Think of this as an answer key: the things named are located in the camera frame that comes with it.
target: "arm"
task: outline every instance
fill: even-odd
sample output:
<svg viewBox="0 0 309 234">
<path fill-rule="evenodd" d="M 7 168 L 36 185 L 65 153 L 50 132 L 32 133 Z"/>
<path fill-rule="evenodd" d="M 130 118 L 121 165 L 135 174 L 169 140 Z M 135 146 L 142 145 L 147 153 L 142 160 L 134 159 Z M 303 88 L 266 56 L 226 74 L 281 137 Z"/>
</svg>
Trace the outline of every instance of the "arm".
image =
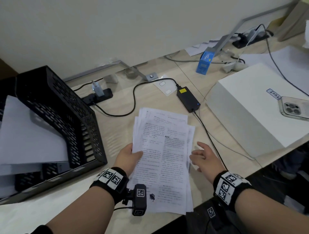
<svg viewBox="0 0 309 234">
<path fill-rule="evenodd" d="M 131 143 L 119 152 L 114 167 L 120 167 L 129 176 L 142 155 L 141 151 L 132 153 Z M 94 186 L 49 221 L 47 226 L 53 234 L 102 234 L 114 207 L 113 197 L 106 190 Z"/>
<path fill-rule="evenodd" d="M 225 170 L 221 161 L 211 148 L 201 142 L 197 143 L 203 150 L 194 150 L 190 159 L 199 166 L 213 184 L 215 177 Z M 258 234 L 309 233 L 309 218 L 270 199 L 262 193 L 244 190 L 237 198 L 235 210 L 249 231 Z"/>
</svg>

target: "wooden table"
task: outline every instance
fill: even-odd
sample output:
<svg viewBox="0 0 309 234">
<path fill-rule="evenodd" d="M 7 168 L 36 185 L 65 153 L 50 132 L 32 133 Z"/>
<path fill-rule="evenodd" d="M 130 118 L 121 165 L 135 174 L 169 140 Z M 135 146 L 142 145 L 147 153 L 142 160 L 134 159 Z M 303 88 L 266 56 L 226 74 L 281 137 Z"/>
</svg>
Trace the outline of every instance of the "wooden table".
<svg viewBox="0 0 309 234">
<path fill-rule="evenodd" d="M 275 51 L 290 44 L 300 46 L 304 42 L 303 38 L 304 35 L 302 34 L 283 43 L 278 43 L 276 39 L 273 38 L 270 40 L 271 50 Z M 243 50 L 232 48 L 231 45 L 225 47 L 225 49 L 229 48 L 238 53 L 241 53 Z M 265 50 L 266 43 L 262 41 L 249 46 L 246 49 L 246 53 L 261 53 Z M 172 55 L 172 58 L 178 60 L 192 60 L 198 59 L 199 57 L 200 55 L 190 57 L 184 50 Z M 161 57 L 139 66 L 139 70 L 144 74 L 155 71 L 159 77 L 165 74 L 175 79 L 180 86 L 187 86 L 193 95 L 202 102 L 203 96 L 215 82 L 226 76 L 226 74 L 220 70 L 221 66 L 222 65 L 212 64 L 207 75 L 203 76 L 195 72 L 197 62 L 175 63 Z M 119 77 L 118 84 L 106 84 L 104 81 L 99 82 L 103 88 L 111 88 L 114 94 L 113 98 L 99 103 L 99 106 L 107 113 L 121 115 L 132 110 L 133 87 L 141 82 L 141 78 L 128 79 L 124 71 L 118 72 L 117 75 Z M 98 78 L 100 78 L 99 75 L 97 77 L 96 74 L 91 75 L 91 79 L 95 80 Z M 91 86 L 89 85 L 77 91 L 77 94 L 80 97 L 84 97 L 90 92 Z M 155 85 L 145 84 L 139 86 L 135 94 L 136 108 L 129 116 L 118 118 L 109 117 L 101 113 L 96 107 L 93 108 L 96 112 L 103 145 L 108 159 L 108 165 L 106 167 L 112 166 L 119 150 L 126 144 L 132 142 L 134 117 L 138 116 L 141 107 L 156 108 L 188 115 L 188 124 L 196 127 L 193 149 L 197 148 L 197 141 L 202 141 L 210 145 L 210 141 L 203 127 L 193 114 L 189 114 L 186 111 L 182 103 L 176 97 L 176 93 L 172 93 L 170 96 L 166 97 Z M 209 132 L 216 139 L 234 151 L 247 155 L 242 147 L 221 125 L 218 119 L 206 106 L 205 102 L 201 105 L 201 118 Z M 260 156 L 257 158 L 257 161 L 250 160 L 228 149 L 216 140 L 214 140 L 214 143 L 228 169 L 241 176 L 247 177 L 259 170 L 261 165 L 266 166 L 270 164 L 307 140 L 308 139 L 304 139 L 303 142 L 299 142 L 297 145 L 287 149 Z M 0 216 L 2 217 L 0 219 L 0 226 L 2 233 L 28 233 L 32 232 L 38 225 L 47 223 L 84 193 L 100 170 L 101 169 L 92 171 L 79 179 L 67 182 L 55 189 L 51 189 L 50 191 L 29 199 L 28 201 L 0 206 Z M 190 185 L 194 207 L 212 198 L 212 185 L 201 173 L 193 168 L 190 170 Z M 129 210 L 119 210 L 114 212 L 106 233 L 152 233 L 177 217 L 179 217 L 179 215 L 173 213 L 146 214 L 143 217 L 134 217 Z"/>
</svg>

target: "hand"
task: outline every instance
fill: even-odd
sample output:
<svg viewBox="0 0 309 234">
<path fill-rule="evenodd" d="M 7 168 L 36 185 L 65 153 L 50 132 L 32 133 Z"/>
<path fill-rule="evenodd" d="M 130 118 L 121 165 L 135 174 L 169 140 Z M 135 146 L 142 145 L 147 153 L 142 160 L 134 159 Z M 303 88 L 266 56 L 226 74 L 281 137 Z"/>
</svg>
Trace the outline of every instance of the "hand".
<svg viewBox="0 0 309 234">
<path fill-rule="evenodd" d="M 207 180 L 213 184 L 216 176 L 226 169 L 209 145 L 199 141 L 197 142 L 197 145 L 202 147 L 203 150 L 198 149 L 192 151 L 190 159 L 194 165 L 199 166 L 198 171 L 202 172 L 206 176 Z"/>
<path fill-rule="evenodd" d="M 127 177 L 129 177 L 138 162 L 138 160 L 143 156 L 143 151 L 132 153 L 133 143 L 126 145 L 122 148 L 116 157 L 114 167 L 120 167 L 125 171 Z"/>
</svg>

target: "yellow label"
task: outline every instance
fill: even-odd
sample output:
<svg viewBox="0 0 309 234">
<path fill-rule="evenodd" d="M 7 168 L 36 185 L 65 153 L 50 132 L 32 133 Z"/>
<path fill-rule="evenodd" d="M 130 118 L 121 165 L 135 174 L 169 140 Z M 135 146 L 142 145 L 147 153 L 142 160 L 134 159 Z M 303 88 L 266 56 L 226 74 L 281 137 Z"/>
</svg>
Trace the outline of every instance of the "yellow label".
<svg viewBox="0 0 309 234">
<path fill-rule="evenodd" d="M 182 93 L 186 92 L 186 89 L 179 90 L 179 92 L 182 94 Z"/>
</svg>

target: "smartphone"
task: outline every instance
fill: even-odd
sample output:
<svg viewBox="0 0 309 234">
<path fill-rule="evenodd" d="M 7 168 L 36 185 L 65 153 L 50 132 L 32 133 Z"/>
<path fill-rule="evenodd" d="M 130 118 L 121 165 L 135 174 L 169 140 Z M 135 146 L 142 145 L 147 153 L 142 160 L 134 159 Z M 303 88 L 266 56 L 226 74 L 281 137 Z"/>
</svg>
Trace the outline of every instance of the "smartphone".
<svg viewBox="0 0 309 234">
<path fill-rule="evenodd" d="M 309 101 L 283 96 L 278 102 L 282 115 L 309 121 Z"/>
</svg>

